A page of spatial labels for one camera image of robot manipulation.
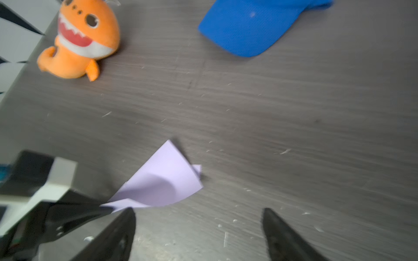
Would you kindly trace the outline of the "lilac square paper sheet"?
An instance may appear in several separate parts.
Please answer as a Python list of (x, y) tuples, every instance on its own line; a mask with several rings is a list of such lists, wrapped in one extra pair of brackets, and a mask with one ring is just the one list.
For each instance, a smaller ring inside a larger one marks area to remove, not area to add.
[(203, 188), (201, 168), (190, 164), (168, 140), (103, 206), (118, 212), (178, 203)]

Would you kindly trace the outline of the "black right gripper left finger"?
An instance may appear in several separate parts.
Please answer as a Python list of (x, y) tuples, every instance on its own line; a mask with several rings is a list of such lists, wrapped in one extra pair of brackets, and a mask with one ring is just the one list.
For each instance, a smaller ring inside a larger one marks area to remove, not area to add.
[(135, 211), (126, 208), (71, 261), (128, 261), (135, 232)]

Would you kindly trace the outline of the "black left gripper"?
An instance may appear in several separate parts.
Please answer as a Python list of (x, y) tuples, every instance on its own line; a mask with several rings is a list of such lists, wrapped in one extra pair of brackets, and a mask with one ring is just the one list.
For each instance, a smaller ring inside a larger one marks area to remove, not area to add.
[(55, 241), (112, 212), (112, 207), (74, 190), (56, 202), (42, 201), (1, 237), (1, 260), (31, 261), (41, 243)]

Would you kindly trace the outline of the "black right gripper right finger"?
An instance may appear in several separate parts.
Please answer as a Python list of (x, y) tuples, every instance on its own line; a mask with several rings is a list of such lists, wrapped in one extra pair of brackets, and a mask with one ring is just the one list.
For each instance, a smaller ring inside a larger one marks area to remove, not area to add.
[(327, 261), (274, 210), (264, 208), (262, 229), (272, 261)]

